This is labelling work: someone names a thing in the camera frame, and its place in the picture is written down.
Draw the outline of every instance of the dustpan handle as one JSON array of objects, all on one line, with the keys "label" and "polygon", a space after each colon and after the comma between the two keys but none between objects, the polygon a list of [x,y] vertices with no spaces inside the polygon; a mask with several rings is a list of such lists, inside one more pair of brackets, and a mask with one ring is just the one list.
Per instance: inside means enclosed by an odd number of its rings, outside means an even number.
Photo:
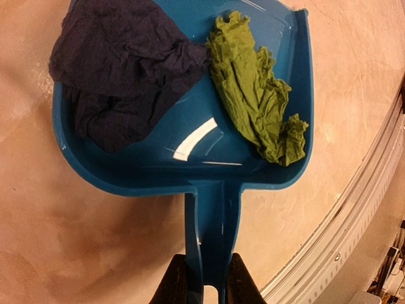
[{"label": "dustpan handle", "polygon": [[193,182],[185,195],[187,303],[203,302],[204,285],[225,303],[227,272],[240,218],[240,187],[227,182]]}]

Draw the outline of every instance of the marble floor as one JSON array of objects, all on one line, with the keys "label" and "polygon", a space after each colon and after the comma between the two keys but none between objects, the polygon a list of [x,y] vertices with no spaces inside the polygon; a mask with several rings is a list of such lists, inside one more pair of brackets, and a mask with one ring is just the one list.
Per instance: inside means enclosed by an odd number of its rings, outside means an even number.
[{"label": "marble floor", "polygon": [[[242,195],[236,251],[259,288],[340,196],[405,72],[400,0],[282,2],[309,11],[315,146],[295,185]],[[47,61],[68,5],[0,0],[0,302],[147,303],[184,252],[183,197],[104,193],[59,152]]]}]

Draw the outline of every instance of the black object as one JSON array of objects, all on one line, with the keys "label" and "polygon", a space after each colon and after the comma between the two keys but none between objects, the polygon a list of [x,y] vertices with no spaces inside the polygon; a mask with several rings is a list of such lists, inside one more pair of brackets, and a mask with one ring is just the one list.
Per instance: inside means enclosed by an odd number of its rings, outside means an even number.
[{"label": "black object", "polygon": [[[187,304],[186,269],[185,255],[175,255],[149,304]],[[237,253],[228,270],[226,304],[266,304]]]},{"label": "black object", "polygon": [[209,64],[152,0],[78,0],[49,73],[65,85],[76,135],[114,153],[149,135]]}]

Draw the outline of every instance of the blue dustpan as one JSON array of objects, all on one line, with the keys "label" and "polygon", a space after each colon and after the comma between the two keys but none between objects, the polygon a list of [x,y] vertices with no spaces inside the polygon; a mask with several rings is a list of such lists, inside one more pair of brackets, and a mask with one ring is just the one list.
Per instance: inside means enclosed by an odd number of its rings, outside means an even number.
[{"label": "blue dustpan", "polygon": [[277,59],[274,71],[292,87],[286,117],[309,123],[307,157],[287,168],[267,163],[244,140],[222,108],[207,74],[159,122],[149,137],[108,155],[73,133],[63,86],[55,84],[53,124],[68,163],[110,193],[152,196],[185,193],[188,301],[202,303],[204,285],[225,301],[227,268],[237,236],[244,189],[283,189],[304,172],[313,145],[313,73],[308,12],[276,0],[155,0],[191,40],[204,43],[218,15],[251,17],[256,46]]}]

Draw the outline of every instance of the green crumpled paper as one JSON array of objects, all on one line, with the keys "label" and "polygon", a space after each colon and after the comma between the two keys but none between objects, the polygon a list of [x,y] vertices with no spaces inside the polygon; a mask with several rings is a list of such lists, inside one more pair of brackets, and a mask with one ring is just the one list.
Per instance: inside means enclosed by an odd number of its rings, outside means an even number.
[{"label": "green crumpled paper", "polygon": [[207,47],[213,62],[211,76],[237,130],[254,143],[271,163],[288,166],[305,157],[308,124],[296,114],[283,122],[291,88],[273,73],[272,53],[256,53],[248,17],[234,11],[226,22],[216,19]]}]

